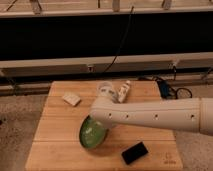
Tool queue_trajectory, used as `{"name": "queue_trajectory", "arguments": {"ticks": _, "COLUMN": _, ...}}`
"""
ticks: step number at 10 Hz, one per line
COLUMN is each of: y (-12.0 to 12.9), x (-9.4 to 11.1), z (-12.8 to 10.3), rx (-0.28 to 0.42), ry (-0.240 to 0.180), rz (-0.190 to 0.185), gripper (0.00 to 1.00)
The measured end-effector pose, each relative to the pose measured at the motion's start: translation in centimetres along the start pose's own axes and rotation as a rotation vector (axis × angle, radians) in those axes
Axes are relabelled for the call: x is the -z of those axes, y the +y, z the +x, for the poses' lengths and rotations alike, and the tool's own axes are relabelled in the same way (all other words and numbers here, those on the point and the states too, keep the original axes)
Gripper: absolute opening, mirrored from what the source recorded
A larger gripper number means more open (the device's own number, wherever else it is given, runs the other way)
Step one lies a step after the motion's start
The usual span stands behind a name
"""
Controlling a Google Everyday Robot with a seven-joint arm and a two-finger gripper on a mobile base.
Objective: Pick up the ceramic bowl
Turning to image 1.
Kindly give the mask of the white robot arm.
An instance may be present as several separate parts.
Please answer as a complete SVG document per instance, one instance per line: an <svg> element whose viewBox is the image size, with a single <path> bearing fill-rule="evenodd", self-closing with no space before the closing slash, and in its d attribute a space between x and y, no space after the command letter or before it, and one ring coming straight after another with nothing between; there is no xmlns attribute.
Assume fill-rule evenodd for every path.
<svg viewBox="0 0 213 171"><path fill-rule="evenodd" d="M107 128L127 124L213 136L213 98L118 104L99 97L91 106L90 116Z"/></svg>

